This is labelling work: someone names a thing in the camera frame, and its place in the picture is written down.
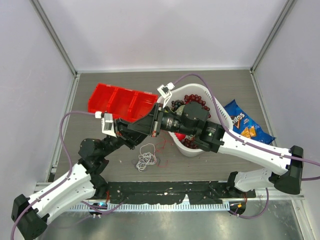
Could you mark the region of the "red fruit in basket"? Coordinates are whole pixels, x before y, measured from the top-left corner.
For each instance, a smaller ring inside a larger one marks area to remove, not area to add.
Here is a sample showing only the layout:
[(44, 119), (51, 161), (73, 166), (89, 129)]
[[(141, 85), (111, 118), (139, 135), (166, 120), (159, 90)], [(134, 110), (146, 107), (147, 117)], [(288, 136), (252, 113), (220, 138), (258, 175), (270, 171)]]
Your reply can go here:
[(175, 133), (175, 136), (177, 137), (177, 139), (181, 142), (186, 138), (185, 134), (182, 133)]

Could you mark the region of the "dark blue grape bunch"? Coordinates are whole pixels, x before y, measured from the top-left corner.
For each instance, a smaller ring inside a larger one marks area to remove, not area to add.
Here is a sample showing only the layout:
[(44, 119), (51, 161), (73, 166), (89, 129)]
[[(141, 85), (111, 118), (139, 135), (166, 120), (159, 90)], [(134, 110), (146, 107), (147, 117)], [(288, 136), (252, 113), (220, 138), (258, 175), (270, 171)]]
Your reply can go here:
[(173, 100), (171, 102), (171, 110), (175, 112), (179, 107), (185, 105), (185, 102), (182, 100)]

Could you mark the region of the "red bin compartment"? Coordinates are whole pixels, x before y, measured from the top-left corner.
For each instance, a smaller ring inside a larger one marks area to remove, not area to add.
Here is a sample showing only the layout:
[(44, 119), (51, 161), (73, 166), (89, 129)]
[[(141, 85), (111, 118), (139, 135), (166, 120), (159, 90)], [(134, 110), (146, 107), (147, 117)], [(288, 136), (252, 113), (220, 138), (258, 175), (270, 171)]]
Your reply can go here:
[(129, 120), (131, 117), (131, 103), (136, 96), (136, 91), (122, 87), (116, 87), (107, 104), (107, 112), (113, 114), (113, 118)]
[(134, 122), (144, 117), (152, 110), (157, 100), (157, 94), (143, 91), (134, 91), (134, 95), (129, 101), (129, 106), (125, 112), (124, 119), (129, 122)]

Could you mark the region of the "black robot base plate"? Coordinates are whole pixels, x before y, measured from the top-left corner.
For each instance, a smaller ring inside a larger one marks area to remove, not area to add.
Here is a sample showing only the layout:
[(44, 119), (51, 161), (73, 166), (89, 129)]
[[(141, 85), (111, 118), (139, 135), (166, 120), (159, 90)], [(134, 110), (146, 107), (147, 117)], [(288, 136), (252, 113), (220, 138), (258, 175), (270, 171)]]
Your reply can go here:
[(108, 199), (112, 204), (179, 205), (185, 197), (192, 205), (220, 204), (223, 199), (255, 198), (256, 192), (244, 193), (221, 181), (110, 181), (102, 196), (90, 199)]

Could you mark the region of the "white plastic fruit basket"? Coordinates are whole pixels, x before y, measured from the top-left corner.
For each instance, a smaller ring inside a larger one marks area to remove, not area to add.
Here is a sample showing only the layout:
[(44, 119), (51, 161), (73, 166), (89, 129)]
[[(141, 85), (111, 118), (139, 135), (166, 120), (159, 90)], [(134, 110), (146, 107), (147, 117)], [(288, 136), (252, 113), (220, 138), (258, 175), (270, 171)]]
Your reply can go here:
[[(208, 103), (208, 107), (210, 108), (210, 114), (211, 118), (209, 119), (210, 122), (214, 122), (217, 124), (220, 124), (220, 120), (218, 116), (221, 117), (222, 122), (226, 125), (228, 129), (232, 128), (232, 120), (227, 111), (224, 109), (224, 107), (219, 103), (219, 101), (215, 98), (215, 102), (217, 104), (218, 108), (218, 114), (215, 109), (215, 105), (212, 101), (212, 97), (210, 95), (210, 92), (207, 87), (197, 84), (197, 83), (190, 83), (186, 84), (182, 87), (179, 87), (177, 89), (174, 89), (171, 91), (172, 96), (170, 100), (182, 100), (185, 95), (189, 94), (197, 94), (203, 97), (203, 99)], [(169, 135), (171, 136), (173, 142), (177, 146), (178, 150), (186, 157), (196, 157), (202, 153), (204, 153), (201, 149), (190, 149), (185, 147), (175, 136), (173, 132), (169, 132)], [(234, 149), (236, 149), (236, 144), (239, 143), (231, 137), (228, 133), (224, 133), (222, 141), (224, 142), (224, 145), (222, 145), (219, 148), (219, 153), (222, 154), (231, 154)]]

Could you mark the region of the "blue chips bag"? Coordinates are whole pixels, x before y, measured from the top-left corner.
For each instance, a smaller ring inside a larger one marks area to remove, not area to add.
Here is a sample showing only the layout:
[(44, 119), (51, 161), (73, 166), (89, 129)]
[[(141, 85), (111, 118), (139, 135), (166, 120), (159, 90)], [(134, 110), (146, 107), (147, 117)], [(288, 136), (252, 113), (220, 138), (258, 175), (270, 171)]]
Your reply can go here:
[(225, 105), (224, 109), (229, 114), (233, 130), (237, 134), (267, 145), (270, 145), (276, 139), (264, 132), (261, 126), (238, 106), (235, 99)]

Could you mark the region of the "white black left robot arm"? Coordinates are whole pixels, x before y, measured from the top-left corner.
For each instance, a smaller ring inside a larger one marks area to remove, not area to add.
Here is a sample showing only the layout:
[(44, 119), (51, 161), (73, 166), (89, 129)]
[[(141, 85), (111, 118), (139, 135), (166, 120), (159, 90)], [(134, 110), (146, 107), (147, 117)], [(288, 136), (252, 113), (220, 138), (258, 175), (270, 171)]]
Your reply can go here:
[(30, 195), (18, 195), (12, 206), (14, 222), (10, 238), (19, 230), (25, 240), (39, 237), (48, 225), (74, 204), (86, 199), (102, 199), (108, 184), (101, 173), (108, 165), (106, 156), (122, 146), (134, 149), (146, 135), (130, 129), (131, 123), (117, 119), (105, 138), (84, 139), (79, 148), (80, 159), (60, 178)]

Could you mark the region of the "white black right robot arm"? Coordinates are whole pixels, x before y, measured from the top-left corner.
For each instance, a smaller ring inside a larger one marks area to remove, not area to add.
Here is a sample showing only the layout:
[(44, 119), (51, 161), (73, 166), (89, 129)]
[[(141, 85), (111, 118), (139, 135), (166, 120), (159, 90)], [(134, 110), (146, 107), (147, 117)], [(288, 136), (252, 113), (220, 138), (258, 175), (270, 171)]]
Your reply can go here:
[(226, 193), (233, 198), (257, 188), (274, 187), (298, 195), (301, 192), (303, 149), (273, 147), (238, 136), (221, 124), (208, 121), (209, 112), (199, 103), (184, 105), (182, 114), (166, 112), (159, 104), (143, 118), (129, 124), (132, 131), (156, 137), (161, 130), (194, 138), (202, 151), (228, 154), (262, 166), (260, 170), (230, 173)]

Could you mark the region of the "dark red grape bunch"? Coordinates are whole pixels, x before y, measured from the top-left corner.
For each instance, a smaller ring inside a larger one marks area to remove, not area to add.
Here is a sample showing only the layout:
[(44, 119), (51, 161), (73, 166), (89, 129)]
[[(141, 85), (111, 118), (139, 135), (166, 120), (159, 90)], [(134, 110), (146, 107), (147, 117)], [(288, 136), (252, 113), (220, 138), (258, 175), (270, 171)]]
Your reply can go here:
[(180, 141), (186, 148), (199, 149), (199, 145), (196, 143), (194, 137), (186, 137)]
[(210, 108), (207, 106), (207, 102), (202, 99), (202, 97), (198, 94), (190, 94), (184, 96), (184, 103), (197, 102), (202, 106), (203, 109), (210, 112)]

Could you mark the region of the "red bin right compartment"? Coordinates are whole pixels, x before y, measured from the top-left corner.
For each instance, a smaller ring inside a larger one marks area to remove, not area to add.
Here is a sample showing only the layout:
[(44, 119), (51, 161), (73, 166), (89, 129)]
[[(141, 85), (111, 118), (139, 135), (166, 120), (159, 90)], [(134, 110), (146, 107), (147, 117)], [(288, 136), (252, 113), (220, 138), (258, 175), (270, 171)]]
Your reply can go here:
[(124, 119), (129, 122), (134, 122), (144, 117), (152, 110), (157, 100), (157, 94), (143, 91), (134, 91), (134, 95), (129, 101), (129, 106), (125, 112)]

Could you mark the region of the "red bin middle compartment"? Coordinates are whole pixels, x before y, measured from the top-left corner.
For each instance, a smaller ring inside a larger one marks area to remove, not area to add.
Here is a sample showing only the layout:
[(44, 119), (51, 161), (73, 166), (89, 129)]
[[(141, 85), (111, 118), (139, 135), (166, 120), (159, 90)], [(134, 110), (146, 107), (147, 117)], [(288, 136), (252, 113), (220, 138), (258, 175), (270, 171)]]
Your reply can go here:
[(136, 96), (136, 91), (122, 87), (116, 87), (107, 104), (107, 112), (113, 114), (113, 118), (129, 120), (131, 117), (131, 103)]

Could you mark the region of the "green netted melon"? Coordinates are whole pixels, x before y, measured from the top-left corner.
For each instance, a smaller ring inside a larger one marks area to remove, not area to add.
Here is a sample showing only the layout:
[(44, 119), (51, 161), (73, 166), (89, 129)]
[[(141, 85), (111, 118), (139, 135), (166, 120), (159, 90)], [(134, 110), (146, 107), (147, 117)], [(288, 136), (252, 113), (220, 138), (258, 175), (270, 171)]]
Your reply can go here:
[(179, 116), (181, 116), (183, 114), (183, 110), (184, 110), (185, 105), (181, 105), (177, 108), (177, 110), (175, 111), (175, 113)]

